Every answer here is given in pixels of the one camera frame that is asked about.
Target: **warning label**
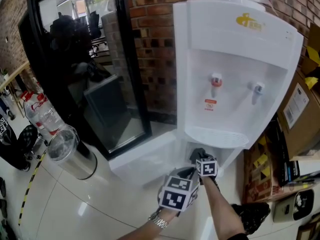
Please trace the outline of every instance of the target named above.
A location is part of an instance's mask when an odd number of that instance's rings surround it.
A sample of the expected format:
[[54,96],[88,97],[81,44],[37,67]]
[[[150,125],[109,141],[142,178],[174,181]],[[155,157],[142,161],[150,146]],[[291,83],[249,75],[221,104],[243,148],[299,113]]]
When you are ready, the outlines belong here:
[[217,101],[213,99],[205,99],[204,104],[205,104],[204,110],[214,111],[214,104],[217,104]]

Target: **stainless steel trash can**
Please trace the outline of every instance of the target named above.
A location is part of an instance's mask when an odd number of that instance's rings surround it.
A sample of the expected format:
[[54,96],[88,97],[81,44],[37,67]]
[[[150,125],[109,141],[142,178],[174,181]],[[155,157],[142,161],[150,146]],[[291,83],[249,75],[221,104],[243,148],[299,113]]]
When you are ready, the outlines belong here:
[[47,147],[50,159],[79,180],[90,178],[96,171],[97,158],[71,126],[58,131]]

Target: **brick wall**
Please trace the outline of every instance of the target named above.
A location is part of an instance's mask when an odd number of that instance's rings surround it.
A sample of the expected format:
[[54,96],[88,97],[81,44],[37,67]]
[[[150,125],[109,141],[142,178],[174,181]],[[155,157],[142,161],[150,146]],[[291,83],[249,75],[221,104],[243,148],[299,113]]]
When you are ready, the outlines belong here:
[[[2,0],[0,5],[0,67],[9,73],[27,61],[18,30],[18,23],[26,11],[27,0]],[[30,69],[21,77],[27,88],[35,89],[34,74]]]
[[[149,111],[173,115],[176,113],[172,4],[181,1],[186,0],[128,0]],[[274,0],[272,5],[280,18],[304,35],[301,53],[304,55],[310,23],[320,26],[320,0]],[[7,68],[9,72],[26,60],[17,26],[26,8],[26,0],[3,0],[0,6],[0,66]],[[270,7],[267,7],[267,11],[275,14]]]
[[182,1],[186,0],[128,0],[149,111],[177,110],[173,3]]

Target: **wrist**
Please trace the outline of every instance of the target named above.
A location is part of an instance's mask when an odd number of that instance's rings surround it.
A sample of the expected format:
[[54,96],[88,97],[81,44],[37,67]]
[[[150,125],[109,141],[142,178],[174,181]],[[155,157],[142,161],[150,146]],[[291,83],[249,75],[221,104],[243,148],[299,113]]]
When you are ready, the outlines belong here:
[[163,219],[165,222],[169,223],[171,222],[175,217],[176,215],[178,214],[178,211],[176,210],[171,210],[171,209],[167,209],[167,208],[163,208],[158,216]]

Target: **black bag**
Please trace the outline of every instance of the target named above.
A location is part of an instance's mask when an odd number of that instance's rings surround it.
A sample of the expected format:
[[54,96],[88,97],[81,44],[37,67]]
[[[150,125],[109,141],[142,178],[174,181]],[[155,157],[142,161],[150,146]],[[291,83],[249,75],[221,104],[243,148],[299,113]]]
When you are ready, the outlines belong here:
[[252,235],[256,232],[271,212],[269,204],[266,202],[243,205],[233,204],[232,208],[241,218],[247,235]]

